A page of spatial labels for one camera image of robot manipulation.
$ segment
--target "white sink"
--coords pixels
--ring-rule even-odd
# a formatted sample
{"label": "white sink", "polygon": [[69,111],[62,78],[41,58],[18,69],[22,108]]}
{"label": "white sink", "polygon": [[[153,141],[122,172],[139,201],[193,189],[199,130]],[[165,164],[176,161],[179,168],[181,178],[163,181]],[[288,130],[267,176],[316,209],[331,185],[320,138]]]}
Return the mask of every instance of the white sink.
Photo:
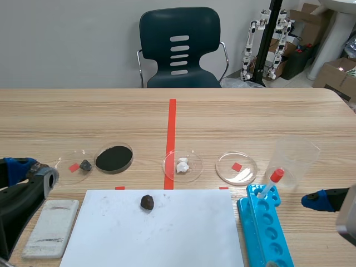
{"label": "white sink", "polygon": [[315,81],[324,63],[336,60],[340,57],[344,45],[356,23],[355,0],[319,0],[319,2],[322,4],[322,7],[316,9],[316,12],[322,12],[325,8],[332,9],[336,11],[336,18],[309,73],[306,75],[307,78],[312,81]]}
{"label": "white sink", "polygon": [[319,0],[325,7],[341,13],[356,14],[355,0]]}

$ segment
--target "chair backrest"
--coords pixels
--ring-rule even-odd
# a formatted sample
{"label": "chair backrest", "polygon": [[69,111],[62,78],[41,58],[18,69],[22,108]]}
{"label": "chair backrest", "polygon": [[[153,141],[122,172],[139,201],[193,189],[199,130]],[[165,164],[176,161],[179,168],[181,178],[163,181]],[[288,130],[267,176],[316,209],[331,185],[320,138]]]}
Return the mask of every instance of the chair backrest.
{"label": "chair backrest", "polygon": [[[158,72],[200,68],[201,56],[219,48],[220,18],[207,7],[148,11],[140,19],[140,37],[144,58],[155,60]],[[171,66],[181,61],[187,64]]]}

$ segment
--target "blue test tube rack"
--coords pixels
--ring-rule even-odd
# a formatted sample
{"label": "blue test tube rack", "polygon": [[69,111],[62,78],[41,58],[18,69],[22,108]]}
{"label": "blue test tube rack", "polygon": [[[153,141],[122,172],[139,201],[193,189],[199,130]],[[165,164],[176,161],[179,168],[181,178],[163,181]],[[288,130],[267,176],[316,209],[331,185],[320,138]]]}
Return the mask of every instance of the blue test tube rack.
{"label": "blue test tube rack", "polygon": [[247,197],[237,203],[250,266],[265,267],[273,261],[279,267],[294,267],[276,211],[281,203],[278,190],[273,186],[259,199],[264,187],[248,185]]}

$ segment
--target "robotic arm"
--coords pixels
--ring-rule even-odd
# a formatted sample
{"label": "robotic arm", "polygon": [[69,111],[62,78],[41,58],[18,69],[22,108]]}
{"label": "robotic arm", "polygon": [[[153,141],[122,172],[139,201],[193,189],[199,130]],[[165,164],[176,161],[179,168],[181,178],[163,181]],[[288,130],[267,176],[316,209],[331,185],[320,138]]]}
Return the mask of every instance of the robotic arm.
{"label": "robotic arm", "polygon": [[[252,58],[252,45],[253,45],[253,40],[254,40],[254,34],[256,30],[264,30],[266,28],[266,25],[269,22],[269,17],[270,17],[271,10],[262,10],[261,12],[261,18],[259,21],[251,21],[251,26],[249,29],[249,34],[247,38],[247,44],[244,50],[244,57],[243,57],[243,67],[241,70],[241,79],[243,81],[248,81],[251,79],[251,76],[248,74],[248,68],[251,63],[251,58]],[[281,60],[282,60],[282,54],[285,49],[286,45],[286,37],[288,33],[291,30],[291,21],[289,19],[286,19],[287,11],[285,9],[281,9],[278,15],[277,23],[276,23],[276,29],[282,31],[281,37],[279,39],[279,43],[277,46],[277,49],[275,51],[275,56],[274,56],[274,62],[272,67],[268,70],[268,76],[272,79],[276,78],[275,71],[277,70]]]}
{"label": "robotic arm", "polygon": [[260,20],[259,21],[251,21],[251,26],[249,29],[249,34],[247,37],[247,44],[244,50],[244,57],[243,57],[243,68],[241,70],[241,79],[243,81],[248,81],[251,79],[251,76],[248,74],[248,68],[251,64],[251,58],[252,58],[252,45],[254,41],[254,36],[256,30],[264,30],[266,29],[266,25],[269,22],[269,16],[271,14],[271,10],[262,10],[260,15]]}
{"label": "robotic arm", "polygon": [[351,244],[356,246],[356,185],[350,188],[327,189],[303,196],[304,207],[339,212],[336,230]]}
{"label": "robotic arm", "polygon": [[272,79],[276,79],[276,70],[282,61],[282,55],[285,49],[286,38],[291,29],[291,21],[286,19],[287,11],[285,9],[281,9],[278,15],[276,29],[281,30],[282,34],[278,42],[278,46],[276,51],[274,52],[274,59],[272,67],[268,70],[268,77]]}
{"label": "robotic arm", "polygon": [[59,179],[56,169],[26,157],[0,159],[0,257],[8,260],[29,219]]}

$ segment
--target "small red square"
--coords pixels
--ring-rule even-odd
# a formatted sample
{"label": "small red square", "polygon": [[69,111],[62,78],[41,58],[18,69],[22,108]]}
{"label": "small red square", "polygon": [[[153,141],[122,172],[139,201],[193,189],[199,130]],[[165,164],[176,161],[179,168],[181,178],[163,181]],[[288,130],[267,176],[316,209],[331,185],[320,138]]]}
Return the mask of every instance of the small red square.
{"label": "small red square", "polygon": [[238,164],[238,163],[234,163],[233,166],[231,167],[234,171],[241,171],[241,168],[243,166],[241,164]]}
{"label": "small red square", "polygon": [[79,169],[79,164],[78,163],[74,163],[72,166],[69,167],[69,170],[71,172],[75,172],[78,169]]}

